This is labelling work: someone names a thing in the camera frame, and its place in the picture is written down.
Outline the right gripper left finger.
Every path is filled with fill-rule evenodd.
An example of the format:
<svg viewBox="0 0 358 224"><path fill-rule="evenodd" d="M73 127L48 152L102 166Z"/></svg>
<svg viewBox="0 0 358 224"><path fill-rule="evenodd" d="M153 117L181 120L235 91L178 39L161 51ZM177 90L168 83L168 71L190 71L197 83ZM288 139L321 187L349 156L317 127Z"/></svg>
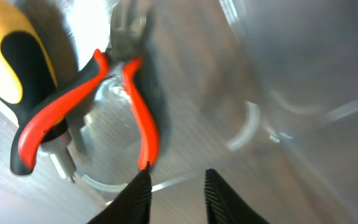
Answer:
<svg viewBox="0 0 358 224"><path fill-rule="evenodd" d="M149 224L152 200L150 163L88 224Z"/></svg>

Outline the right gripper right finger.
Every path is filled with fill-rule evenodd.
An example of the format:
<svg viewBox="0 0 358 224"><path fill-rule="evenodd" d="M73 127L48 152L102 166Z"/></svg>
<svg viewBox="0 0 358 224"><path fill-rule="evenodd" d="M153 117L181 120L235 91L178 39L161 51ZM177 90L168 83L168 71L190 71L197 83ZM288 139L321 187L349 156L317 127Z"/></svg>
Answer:
<svg viewBox="0 0 358 224"><path fill-rule="evenodd" d="M205 171L204 197L209 224L269 224L215 169Z"/></svg>

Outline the stubby yellow black screwdriver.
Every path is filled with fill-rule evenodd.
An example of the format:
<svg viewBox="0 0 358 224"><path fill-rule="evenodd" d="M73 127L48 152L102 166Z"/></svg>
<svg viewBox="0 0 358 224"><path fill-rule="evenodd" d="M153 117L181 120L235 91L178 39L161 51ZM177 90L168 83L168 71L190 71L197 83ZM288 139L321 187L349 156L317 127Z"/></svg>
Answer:
<svg viewBox="0 0 358 224"><path fill-rule="evenodd" d="M16 175L33 171L19 153L19 138L31 112L56 89L52 63L30 20L16 6L0 1L0 101L14 113L19 126L10 156Z"/></svg>

